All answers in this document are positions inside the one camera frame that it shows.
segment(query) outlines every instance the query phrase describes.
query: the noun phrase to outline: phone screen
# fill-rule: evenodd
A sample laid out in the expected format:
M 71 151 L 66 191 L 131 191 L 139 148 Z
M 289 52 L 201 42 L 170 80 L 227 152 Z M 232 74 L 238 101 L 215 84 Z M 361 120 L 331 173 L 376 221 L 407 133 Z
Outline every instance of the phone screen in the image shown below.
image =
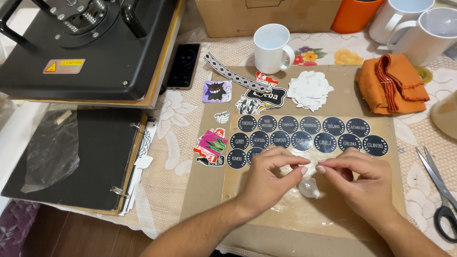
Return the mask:
M 167 87 L 190 87 L 200 44 L 179 45 Z

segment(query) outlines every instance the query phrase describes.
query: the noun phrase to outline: smartphone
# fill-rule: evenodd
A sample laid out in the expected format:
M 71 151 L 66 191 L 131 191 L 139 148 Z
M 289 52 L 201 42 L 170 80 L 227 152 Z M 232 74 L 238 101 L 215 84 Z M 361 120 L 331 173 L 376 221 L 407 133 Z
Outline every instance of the smartphone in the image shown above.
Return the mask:
M 200 44 L 178 46 L 168 77 L 168 89 L 189 90 L 192 87 L 201 47 Z

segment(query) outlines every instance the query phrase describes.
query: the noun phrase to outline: heat press machine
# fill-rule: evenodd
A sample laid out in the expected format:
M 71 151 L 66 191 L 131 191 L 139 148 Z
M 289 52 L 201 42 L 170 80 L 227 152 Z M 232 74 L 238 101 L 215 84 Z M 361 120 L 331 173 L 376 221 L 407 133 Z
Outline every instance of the heat press machine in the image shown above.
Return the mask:
M 17 43 L 0 67 L 0 91 L 89 102 L 149 94 L 182 6 L 182 0 L 32 0 L 40 11 L 21 36 L 7 26 L 21 1 L 7 0 L 0 9 L 0 32 Z

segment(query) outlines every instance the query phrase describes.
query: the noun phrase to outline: black sticker with text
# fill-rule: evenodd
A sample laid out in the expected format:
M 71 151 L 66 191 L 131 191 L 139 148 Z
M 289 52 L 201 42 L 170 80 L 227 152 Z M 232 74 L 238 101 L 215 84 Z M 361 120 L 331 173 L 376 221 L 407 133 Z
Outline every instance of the black sticker with text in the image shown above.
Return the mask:
M 241 149 L 233 149 L 227 155 L 227 164 L 234 170 L 239 170 L 246 165 L 246 153 Z
M 290 136 L 286 131 L 278 130 L 270 136 L 270 144 L 282 146 L 287 149 L 290 146 Z
M 243 132 L 251 132 L 257 127 L 257 120 L 252 115 L 243 115 L 238 120 L 238 128 Z
M 252 157 L 258 155 L 262 151 L 260 147 L 254 147 L 249 149 L 248 153 L 246 154 L 246 161 L 248 162 L 249 166 L 251 166 Z
M 257 126 L 259 127 L 260 130 L 265 131 L 267 133 L 271 133 L 271 132 L 275 131 L 276 127 L 278 126 L 278 123 L 273 116 L 264 115 L 259 118 L 259 121 L 257 122 Z
M 362 149 L 362 141 L 356 135 L 353 134 L 342 134 L 338 138 L 338 147 L 341 151 L 345 151 L 349 147 Z
M 381 157 L 389 151 L 389 145 L 384 138 L 377 135 L 369 135 L 363 139 L 363 149 L 371 156 Z
M 225 164 L 225 157 L 223 155 L 219 155 L 216 159 L 216 162 L 212 163 L 210 162 L 207 158 L 205 157 L 198 157 L 197 158 L 198 162 L 203 163 L 206 166 L 215 166 L 215 167 L 220 167 L 224 166 Z
M 295 132 L 290 141 L 292 146 L 299 151 L 307 151 L 313 146 L 313 137 L 306 131 Z
M 300 121 L 300 129 L 308 132 L 310 135 L 316 135 L 321 129 L 318 119 L 313 116 L 306 116 Z
M 248 99 L 259 100 L 261 103 L 267 103 L 274 107 L 281 107 L 284 104 L 284 98 L 286 98 L 287 90 L 280 87 L 272 87 L 271 93 L 261 94 L 249 89 L 244 95 Z
M 278 127 L 280 130 L 284 130 L 289 134 L 293 134 L 298 130 L 298 121 L 292 116 L 284 116 L 279 119 Z
M 242 132 L 238 132 L 233 134 L 233 136 L 230 138 L 230 146 L 233 149 L 240 148 L 243 150 L 246 150 L 249 145 L 249 138 L 246 134 Z
M 270 144 L 269 137 L 266 132 L 263 131 L 255 131 L 249 137 L 249 144 L 252 147 L 260 147 L 264 149 Z
M 322 122 L 322 130 L 337 137 L 344 133 L 345 125 L 340 118 L 328 117 Z
M 370 124 L 361 118 L 352 118 L 346 122 L 347 132 L 364 138 L 370 134 Z
M 314 147 L 321 153 L 329 154 L 336 149 L 336 139 L 330 133 L 319 133 L 314 137 Z

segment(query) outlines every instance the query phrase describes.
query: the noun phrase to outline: orange cup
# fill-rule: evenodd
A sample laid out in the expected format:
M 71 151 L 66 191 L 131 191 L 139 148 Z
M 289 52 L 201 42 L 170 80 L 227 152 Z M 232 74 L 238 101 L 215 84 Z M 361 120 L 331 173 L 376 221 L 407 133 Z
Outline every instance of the orange cup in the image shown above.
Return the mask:
M 341 34 L 362 31 L 383 2 L 384 0 L 372 2 L 343 0 L 333 21 L 332 29 Z

